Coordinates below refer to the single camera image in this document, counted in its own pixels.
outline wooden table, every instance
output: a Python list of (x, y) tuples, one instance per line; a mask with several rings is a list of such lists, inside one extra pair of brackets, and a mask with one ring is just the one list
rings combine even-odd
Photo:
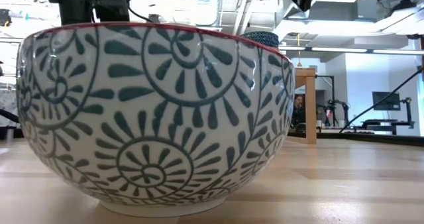
[(221, 206), (186, 217), (111, 213), (51, 173), (25, 141), (0, 144), (2, 224), (422, 224), (424, 149), (352, 140), (286, 142)]
[(306, 138), (288, 137), (288, 140), (304, 144), (317, 143), (317, 102), (315, 91), (315, 69), (296, 68), (295, 87), (305, 86)]

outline swirl pattern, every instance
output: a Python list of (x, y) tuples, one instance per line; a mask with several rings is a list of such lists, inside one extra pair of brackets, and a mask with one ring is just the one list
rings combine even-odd
[(135, 207), (209, 203), (241, 188), (287, 134), (292, 65), (190, 28), (106, 24), (25, 40), (25, 137), (67, 183)]

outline ceramic bowl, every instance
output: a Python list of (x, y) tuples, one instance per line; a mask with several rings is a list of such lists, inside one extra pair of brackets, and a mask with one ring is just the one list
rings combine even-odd
[(19, 119), (37, 157), (127, 215), (224, 202), (270, 163), (292, 115), (285, 56), (197, 28), (55, 28), (24, 40), (17, 67)]
[(256, 31), (256, 32), (247, 32), (241, 35), (243, 38), (258, 42), (265, 46), (271, 48), (278, 48), (280, 41), (278, 40), (278, 35), (273, 32), (266, 31)]

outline black monitor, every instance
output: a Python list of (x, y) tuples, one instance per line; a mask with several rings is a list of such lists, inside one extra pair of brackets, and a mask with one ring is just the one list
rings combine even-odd
[[(379, 101), (383, 100), (388, 96), (390, 92), (372, 92), (372, 101), (374, 104), (377, 104)], [(400, 111), (400, 96), (398, 93), (394, 93), (389, 96), (381, 104), (374, 107), (375, 111)]]

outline ceiling duct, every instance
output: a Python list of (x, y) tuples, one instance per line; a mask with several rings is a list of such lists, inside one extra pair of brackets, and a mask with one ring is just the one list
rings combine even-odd
[(193, 21), (196, 25), (216, 25), (219, 20), (220, 0), (190, 0), (193, 3)]
[[(304, 13), (302, 12), (298, 6), (296, 6), (295, 3), (293, 3), (292, 0), (284, 0), (284, 6), (282, 8), (282, 11), (280, 11), (281, 14), (283, 14), (283, 18), (286, 17), (290, 17), (294, 14), (297, 13)], [(313, 6), (313, 4), (315, 4), (317, 2), (317, 0), (312, 0), (311, 1), (311, 7)]]
[(318, 1), (308, 13), (288, 15), (281, 20), (274, 33), (278, 34), (280, 40), (289, 32), (335, 36), (423, 34), (424, 0), (410, 0), (411, 3), (405, 1), (407, 0), (357, 0), (354, 3)]

